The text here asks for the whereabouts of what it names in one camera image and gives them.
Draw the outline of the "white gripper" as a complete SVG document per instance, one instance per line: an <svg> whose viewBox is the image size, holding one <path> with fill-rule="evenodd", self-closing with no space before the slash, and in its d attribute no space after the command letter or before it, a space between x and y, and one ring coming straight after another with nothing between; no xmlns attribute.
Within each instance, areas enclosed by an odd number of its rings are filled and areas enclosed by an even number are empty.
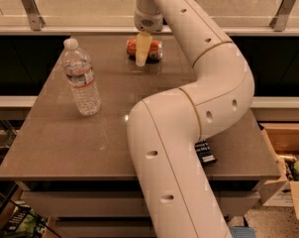
<svg viewBox="0 0 299 238"><path fill-rule="evenodd" d="M136 0L134 13L135 27L140 31L136 39L136 65L146 64L152 36L162 31L163 17L153 0Z"/></svg>

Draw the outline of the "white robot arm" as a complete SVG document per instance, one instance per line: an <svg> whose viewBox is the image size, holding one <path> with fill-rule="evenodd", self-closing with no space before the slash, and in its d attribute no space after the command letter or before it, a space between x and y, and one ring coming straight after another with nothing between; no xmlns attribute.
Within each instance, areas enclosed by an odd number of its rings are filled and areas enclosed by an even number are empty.
<svg viewBox="0 0 299 238"><path fill-rule="evenodd" d="M236 124L254 93L249 65L195 0L137 0L135 25L164 19L194 82L147 97L129 114L128 143L157 238L231 238L195 144Z"/></svg>

